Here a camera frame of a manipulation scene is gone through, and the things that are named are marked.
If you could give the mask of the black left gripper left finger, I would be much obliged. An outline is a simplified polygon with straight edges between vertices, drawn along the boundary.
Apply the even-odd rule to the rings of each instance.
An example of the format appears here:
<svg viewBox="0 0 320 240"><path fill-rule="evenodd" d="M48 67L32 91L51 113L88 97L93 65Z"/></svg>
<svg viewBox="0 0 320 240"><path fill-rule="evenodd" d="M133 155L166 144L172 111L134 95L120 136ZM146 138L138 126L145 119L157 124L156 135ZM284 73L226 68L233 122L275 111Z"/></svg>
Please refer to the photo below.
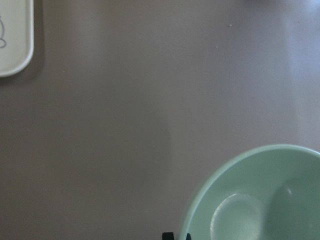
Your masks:
<svg viewBox="0 0 320 240"><path fill-rule="evenodd" d="M163 232L161 235L162 240L175 240L173 232Z"/></svg>

